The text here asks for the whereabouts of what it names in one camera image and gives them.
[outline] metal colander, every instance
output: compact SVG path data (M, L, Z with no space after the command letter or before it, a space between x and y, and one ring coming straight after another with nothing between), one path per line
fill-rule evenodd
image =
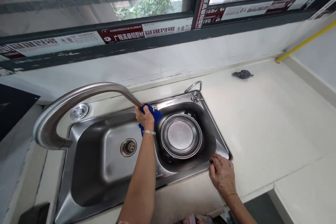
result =
M171 156L187 159L200 149L202 132L194 118L187 114L175 114L163 123L161 140Z
M191 127L183 121L173 122L167 132L168 142L175 149L187 149L194 140L194 133Z

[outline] yellow pipe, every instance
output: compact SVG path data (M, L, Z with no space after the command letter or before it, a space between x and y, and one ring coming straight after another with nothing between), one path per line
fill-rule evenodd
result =
M328 25L327 27L323 28L322 30L320 30L318 33L316 33L315 35L311 36L310 38L306 39L305 41L303 41L301 44L297 45L296 47L294 47L292 50L286 52L284 55L282 55L280 58L277 58L275 60L276 63L280 63L281 60L283 60L284 58L288 57L290 54L292 54L293 52L295 52L296 50L300 49L301 47L303 47L304 45L308 44L310 41L314 40L315 38L317 38L318 36L320 36L321 34L325 33L326 31L329 31L331 28L333 28L336 25L336 21L332 22L330 25Z

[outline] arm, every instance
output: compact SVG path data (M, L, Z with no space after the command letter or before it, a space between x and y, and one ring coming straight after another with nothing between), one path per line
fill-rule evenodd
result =
M240 224L257 224L237 194L233 163L218 154L214 154L210 161L212 161L209 167L211 181L237 221Z
M145 114L135 107L136 119L145 130L154 131L154 118L147 106L143 109ZM148 133L143 135L139 156L117 223L126 221L130 224L149 224L152 219L156 182L154 137Z

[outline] gooseneck faucet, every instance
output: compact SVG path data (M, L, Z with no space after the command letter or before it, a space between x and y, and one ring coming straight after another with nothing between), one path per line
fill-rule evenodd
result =
M135 106L142 107L142 103L123 85L113 82L90 84L63 95L44 110L35 123L33 138L40 146L46 149L58 150L69 148L72 140L62 138L56 133L59 121L65 113L81 101L106 92L118 92Z
M192 89L195 85L199 84L199 90L196 91L196 94L192 96L191 100L193 102L199 102L200 101L200 97L199 97L199 93L202 90L202 81L196 81L194 84L192 84L190 87L188 87L184 93L188 93L190 91L190 89Z

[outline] blue rag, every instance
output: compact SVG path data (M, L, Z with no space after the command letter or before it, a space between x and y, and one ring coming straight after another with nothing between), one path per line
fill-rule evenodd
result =
M152 107L151 105L149 105L148 103L145 103L145 104L142 106L142 108L140 109L140 110L142 111L142 113L145 113L145 112L144 112L144 106L145 106L145 105L148 106L149 111L152 113L152 115L153 115L153 117L154 117L154 127L155 127L155 126L157 125L157 123L160 121L160 119L162 118L161 111L156 110L156 111L154 112L153 107ZM143 136L143 135L144 135L144 133L143 133L144 127L143 127L141 124L139 124L139 128L141 129L141 135Z

